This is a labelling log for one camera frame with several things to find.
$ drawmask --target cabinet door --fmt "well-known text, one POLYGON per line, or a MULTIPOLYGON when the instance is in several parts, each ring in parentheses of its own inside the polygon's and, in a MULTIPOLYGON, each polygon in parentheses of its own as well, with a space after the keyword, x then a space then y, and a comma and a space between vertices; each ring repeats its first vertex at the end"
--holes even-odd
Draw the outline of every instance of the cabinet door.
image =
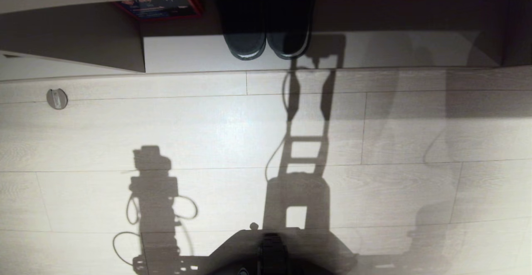
POLYGON ((0 52, 145 71, 138 23, 112 4, 2 14, 0 52))

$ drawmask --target red box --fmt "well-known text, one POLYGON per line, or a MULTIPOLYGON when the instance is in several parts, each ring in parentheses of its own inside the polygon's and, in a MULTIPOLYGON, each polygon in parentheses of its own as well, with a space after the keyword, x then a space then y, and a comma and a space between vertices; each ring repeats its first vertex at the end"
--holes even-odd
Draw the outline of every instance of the red box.
POLYGON ((114 4, 140 21, 200 17, 203 13, 200 0, 125 0, 114 4))

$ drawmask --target wooden floor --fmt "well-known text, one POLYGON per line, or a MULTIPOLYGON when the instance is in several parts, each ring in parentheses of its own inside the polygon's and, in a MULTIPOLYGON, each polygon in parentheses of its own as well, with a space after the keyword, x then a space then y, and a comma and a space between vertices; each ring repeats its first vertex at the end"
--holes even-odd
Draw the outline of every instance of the wooden floor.
POLYGON ((335 76, 0 83, 0 274, 203 274, 266 228, 333 273, 529 275, 532 69, 335 76))

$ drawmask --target shoe sole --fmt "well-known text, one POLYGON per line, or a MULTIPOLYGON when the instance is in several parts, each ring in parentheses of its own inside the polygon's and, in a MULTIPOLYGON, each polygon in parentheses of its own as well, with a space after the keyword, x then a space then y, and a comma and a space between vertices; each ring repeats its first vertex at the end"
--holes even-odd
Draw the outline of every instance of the shoe sole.
POLYGON ((259 58, 262 55, 262 53, 264 52, 265 48, 266 48, 266 36, 264 36, 264 42, 262 42, 261 48, 257 52, 255 52, 254 54, 251 54, 251 55, 239 55, 237 52, 234 52, 231 48, 229 50, 231 51, 231 54, 236 59, 239 59, 239 60, 242 60, 242 61, 249 61, 249 60, 253 60, 253 59, 259 58))

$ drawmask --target shoe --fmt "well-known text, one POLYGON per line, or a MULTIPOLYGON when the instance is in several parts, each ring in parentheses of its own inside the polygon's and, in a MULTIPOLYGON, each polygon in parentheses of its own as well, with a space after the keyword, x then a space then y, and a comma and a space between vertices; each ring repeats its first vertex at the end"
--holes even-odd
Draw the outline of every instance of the shoe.
POLYGON ((249 272, 246 268, 241 268, 240 271, 238 271, 238 275, 249 275, 249 272))
POLYGON ((216 0, 216 4, 231 54, 240 60, 262 55, 266 46, 262 0, 216 0))
POLYGON ((310 44, 314 0, 264 0, 268 44, 281 59, 304 55, 310 44))

